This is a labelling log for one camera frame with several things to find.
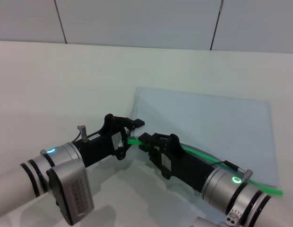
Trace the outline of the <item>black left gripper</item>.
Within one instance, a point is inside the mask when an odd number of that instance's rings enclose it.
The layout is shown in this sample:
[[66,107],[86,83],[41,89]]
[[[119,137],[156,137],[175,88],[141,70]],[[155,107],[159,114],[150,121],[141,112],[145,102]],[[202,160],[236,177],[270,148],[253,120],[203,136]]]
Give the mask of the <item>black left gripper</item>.
[[[104,124],[99,131],[89,135],[96,138],[73,142],[79,151],[85,167],[89,167],[98,161],[108,157],[115,156],[118,160],[123,160],[129,148],[137,142],[137,138],[129,136],[126,130],[132,131],[145,125],[141,119],[132,120],[126,117],[117,117],[108,114],[104,118]],[[112,136],[120,133],[117,145],[114,145]]]

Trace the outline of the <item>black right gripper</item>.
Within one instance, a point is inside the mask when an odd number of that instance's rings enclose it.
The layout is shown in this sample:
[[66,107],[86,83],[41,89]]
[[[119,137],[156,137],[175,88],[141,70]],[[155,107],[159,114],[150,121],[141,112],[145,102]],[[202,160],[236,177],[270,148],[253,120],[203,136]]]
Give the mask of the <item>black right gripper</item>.
[[186,152],[175,134],[143,133],[138,148],[146,152],[150,161],[160,169],[166,179],[175,176],[198,192],[202,191],[214,167]]

